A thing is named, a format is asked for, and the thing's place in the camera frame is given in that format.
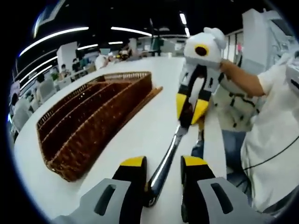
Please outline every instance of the desk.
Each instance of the desk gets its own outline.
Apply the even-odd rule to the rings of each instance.
[[[78,207],[79,199],[84,193],[103,178],[111,178],[119,164],[129,157],[146,155],[148,178],[153,174],[178,125],[175,94],[183,61],[183,58],[152,57],[102,68],[57,92],[30,117],[15,142],[15,164],[28,194],[47,217],[53,219],[58,215],[71,213]],[[62,97],[102,74],[145,70],[152,72],[153,84],[163,86],[163,91],[118,132],[89,173],[79,181],[69,183],[48,170],[42,160],[36,133],[36,123],[44,113]],[[153,208],[143,209],[142,224],[183,223],[180,156],[191,153],[197,137],[198,127],[190,127],[178,147],[159,201]]]

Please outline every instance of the fluorescent light strip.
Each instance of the fluorescent light strip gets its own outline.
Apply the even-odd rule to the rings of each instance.
[[[48,61],[45,61],[44,63],[41,63],[39,66],[37,66],[35,69],[33,69],[31,72],[29,72],[27,75],[25,75],[21,80],[20,83],[24,81],[24,79],[27,78],[27,76],[29,76],[32,72],[34,72],[35,70],[39,69],[40,67],[42,67],[43,65],[45,65],[46,63],[49,63],[50,61],[53,61],[55,59],[57,59],[58,57],[53,57],[51,59],[49,59]]]
[[[189,33],[189,29],[187,27],[185,28],[185,32],[186,32],[186,35],[189,37],[190,33]]]
[[[97,46],[98,46],[98,44],[96,43],[96,44],[93,44],[93,45],[88,45],[88,46],[80,47],[77,50],[83,50],[83,49],[86,49],[86,48],[94,48],[94,47],[97,47]]]
[[[33,48],[34,46],[40,44],[41,42],[43,41],[46,41],[52,37],[55,37],[55,36],[58,36],[58,35],[61,35],[61,34],[67,34],[67,33],[70,33],[70,32],[76,32],[76,31],[82,31],[82,30],[88,30],[89,27],[79,27],[79,28],[73,28],[73,29],[67,29],[67,30],[63,30],[63,31],[59,31],[57,33],[54,33],[54,34],[50,34],[49,36],[46,36],[36,42],[34,42],[33,44],[29,45],[28,47],[26,47],[21,53],[19,56],[21,56],[22,54],[24,54],[26,51],[28,51],[29,49]]]
[[[132,33],[137,33],[137,34],[143,34],[143,35],[146,35],[146,36],[152,36],[152,34],[150,34],[150,33],[135,30],[135,29],[121,28],[121,27],[111,27],[111,29],[120,30],[120,31],[127,31],[127,32],[132,32]]]
[[[53,65],[48,66],[47,68],[41,70],[40,72],[36,73],[30,80],[28,80],[21,88],[20,91],[22,89],[25,88],[26,85],[28,85],[33,79],[35,79],[36,77],[38,77],[40,74],[42,74],[44,71],[48,70],[49,68],[51,68]]]
[[[116,42],[109,42],[109,44],[122,44],[122,41],[116,41]]]
[[[180,13],[179,16],[181,17],[181,21],[182,21],[182,23],[183,23],[184,25],[186,25],[186,24],[187,24],[187,21],[186,21],[186,17],[185,17],[185,15],[184,15],[184,13]]]

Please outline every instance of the woven basket divider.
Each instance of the woven basket divider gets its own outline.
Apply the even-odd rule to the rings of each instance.
[[[121,80],[138,80],[140,78],[143,78],[147,75],[151,75],[151,72],[149,71],[129,71],[129,72],[118,72],[118,73],[109,73],[102,75],[94,80],[92,82],[102,82],[103,78],[105,81],[121,81]]]
[[[67,101],[64,105],[62,105],[58,110],[56,110],[52,116],[50,116],[42,126],[40,126],[38,130],[39,140],[42,142],[44,138],[49,134],[49,132],[76,106],[78,106],[81,102],[98,92],[100,89],[107,86],[107,83],[96,83],[90,85],[89,88],[75,95],[69,101]]]
[[[134,82],[107,101],[67,140],[48,167],[75,181],[93,165],[126,116],[151,92],[151,75]]]
[[[55,157],[62,145],[81,124],[110,98],[129,86],[129,84],[109,84],[69,112],[40,143],[46,165]]]
[[[62,107],[67,101],[69,101],[70,99],[72,99],[74,96],[78,95],[79,93],[83,92],[85,89],[87,89],[89,87],[89,85],[84,84],[82,86],[80,86],[79,88],[77,88],[76,90],[74,90],[73,92],[69,93],[68,95],[66,95],[64,98],[62,98],[61,100],[59,100],[50,110],[47,111],[47,113],[45,113],[37,122],[37,128],[40,128],[46,121],[47,119],[52,116],[52,114],[57,111],[60,107]]]

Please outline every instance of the person's arm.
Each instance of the person's arm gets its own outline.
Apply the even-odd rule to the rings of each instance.
[[[220,70],[249,96],[261,97],[266,94],[258,76],[247,73],[231,61],[223,60]]]

